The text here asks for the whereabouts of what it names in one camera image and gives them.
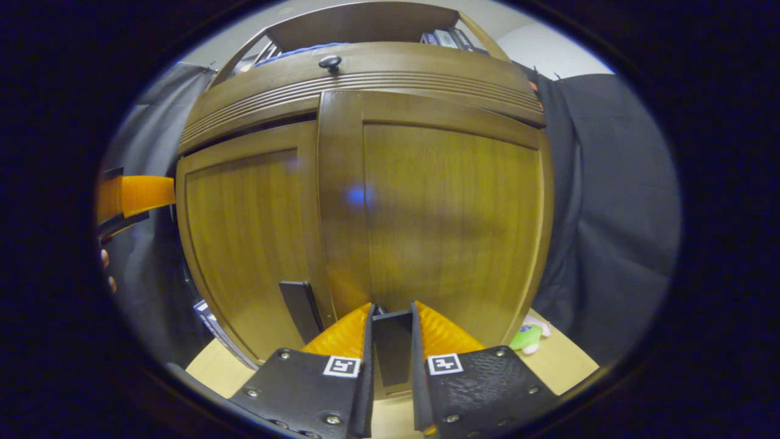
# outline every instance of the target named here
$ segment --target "table surface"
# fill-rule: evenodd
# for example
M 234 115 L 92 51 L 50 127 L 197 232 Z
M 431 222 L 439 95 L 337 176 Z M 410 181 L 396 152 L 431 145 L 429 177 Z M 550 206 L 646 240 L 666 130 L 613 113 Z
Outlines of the table surface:
M 547 320 L 530 310 L 530 314 Z M 550 325 L 552 335 L 542 338 L 539 350 L 531 355 L 516 351 L 523 362 L 555 394 L 563 394 L 598 369 L 593 359 L 566 335 Z M 230 398 L 254 374 L 222 344 L 214 339 L 187 366 L 186 371 L 224 398 Z M 373 439 L 412 439 L 423 434 L 413 430 L 411 394 L 374 402 L 371 420 Z

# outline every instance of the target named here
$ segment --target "plush toy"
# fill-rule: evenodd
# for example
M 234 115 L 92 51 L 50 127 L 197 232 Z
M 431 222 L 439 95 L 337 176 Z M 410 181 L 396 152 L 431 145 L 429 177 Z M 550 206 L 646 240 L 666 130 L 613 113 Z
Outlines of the plush toy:
M 523 325 L 509 343 L 509 347 L 515 351 L 522 349 L 525 354 L 533 354 L 539 349 L 539 340 L 542 337 L 550 337 L 550 334 L 550 325 L 528 315 L 523 319 Z

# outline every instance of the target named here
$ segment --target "blue cloth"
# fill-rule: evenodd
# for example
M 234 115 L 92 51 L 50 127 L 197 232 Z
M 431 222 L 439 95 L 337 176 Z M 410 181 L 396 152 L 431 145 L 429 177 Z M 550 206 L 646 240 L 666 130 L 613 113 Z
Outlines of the blue cloth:
M 274 61 L 275 59 L 280 59 L 280 58 L 284 58 L 286 56 L 295 55 L 296 53 L 308 52 L 310 50 L 314 50 L 314 49 L 318 49 L 318 48 L 340 46 L 340 45 L 347 45 L 347 44 L 349 44 L 349 43 L 328 43 L 326 45 L 316 45 L 316 46 L 311 46 L 311 47 L 307 47 L 307 48 L 299 48 L 299 49 L 293 50 L 291 52 L 284 52 L 284 53 L 282 53 L 280 55 L 276 55 L 273 58 L 266 58 L 266 59 L 264 59 L 262 61 L 257 62 L 252 68 L 255 68 L 257 66 L 262 66 L 266 62 L 271 62 L 271 61 Z

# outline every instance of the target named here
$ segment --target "book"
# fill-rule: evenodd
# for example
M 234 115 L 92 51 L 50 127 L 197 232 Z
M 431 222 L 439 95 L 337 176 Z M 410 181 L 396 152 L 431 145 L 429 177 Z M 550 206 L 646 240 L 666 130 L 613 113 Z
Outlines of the book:
M 452 35 L 450 35 L 448 31 L 437 29 L 434 30 L 434 35 L 439 41 L 440 46 L 458 48 L 458 45 L 452 40 Z
M 208 304 L 205 300 L 201 300 L 198 302 L 194 307 L 196 314 L 198 317 L 200 317 L 200 320 L 203 322 L 204 325 L 206 325 L 206 328 L 211 332 L 211 335 L 214 336 L 219 342 L 222 344 L 222 346 L 225 346 L 225 349 L 230 351 L 233 356 L 235 356 L 242 364 L 244 364 L 246 367 L 250 367 L 251 369 L 258 370 L 259 366 L 255 364 L 252 360 L 249 359 L 246 355 L 244 355 L 243 352 L 239 349 L 238 346 L 236 346 L 235 343 L 233 343 L 232 340 L 230 340 L 230 337 L 228 337 L 228 334 L 225 333 L 225 330 L 222 329 L 221 326 L 219 326 L 219 323 L 217 322 L 217 318 L 214 316 L 214 313 L 211 312 L 208 308 Z
M 433 35 L 431 32 L 426 32 L 423 34 L 423 37 L 420 39 L 421 43 L 425 43 L 427 45 L 440 45 L 438 40 L 436 39 L 436 36 Z
M 450 27 L 449 33 L 452 35 L 452 39 L 460 46 L 461 49 L 469 52 L 475 52 L 476 46 L 471 43 L 471 40 L 463 33 L 462 30 L 457 27 Z

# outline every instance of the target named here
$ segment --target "black knob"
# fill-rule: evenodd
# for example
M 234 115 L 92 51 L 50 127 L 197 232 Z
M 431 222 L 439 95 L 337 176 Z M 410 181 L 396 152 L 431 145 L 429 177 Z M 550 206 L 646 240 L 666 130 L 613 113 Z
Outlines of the black knob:
M 323 59 L 320 59 L 319 66 L 323 69 L 328 69 L 330 73 L 336 73 L 339 71 L 339 64 L 341 63 L 341 56 L 328 55 Z

